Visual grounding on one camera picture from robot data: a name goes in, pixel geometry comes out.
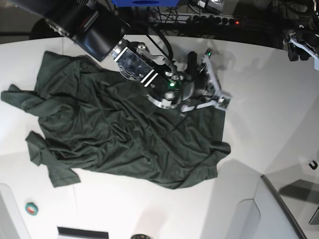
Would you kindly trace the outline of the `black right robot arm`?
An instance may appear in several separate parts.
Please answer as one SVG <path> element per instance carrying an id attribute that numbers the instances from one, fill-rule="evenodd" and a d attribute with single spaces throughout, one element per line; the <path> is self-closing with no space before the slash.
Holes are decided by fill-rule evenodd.
<path id="1" fill-rule="evenodd" d="M 231 95 L 220 86 L 210 60 L 211 49 L 202 57 L 189 52 L 187 66 L 180 71 L 165 37 L 166 50 L 152 55 L 143 42 L 126 40 L 130 26 L 95 0 L 15 0 L 13 4 L 43 17 L 50 28 L 97 61 L 111 56 L 120 74 L 141 83 L 148 100 L 159 108 L 225 111 L 229 106 Z"/>

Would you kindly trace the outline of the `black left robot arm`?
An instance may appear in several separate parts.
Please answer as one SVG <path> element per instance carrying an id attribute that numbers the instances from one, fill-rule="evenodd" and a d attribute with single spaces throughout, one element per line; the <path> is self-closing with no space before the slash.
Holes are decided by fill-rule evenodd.
<path id="1" fill-rule="evenodd" d="M 287 45 L 288 58 L 291 62 L 298 60 L 307 61 L 314 59 L 314 69 L 319 69 L 319 2 L 317 0 L 302 0 L 301 5 L 306 11 L 298 11 L 287 4 L 285 0 L 281 4 L 292 13 L 301 17 L 308 17 L 308 24 L 298 24 L 287 29 L 287 37 L 283 44 Z"/>

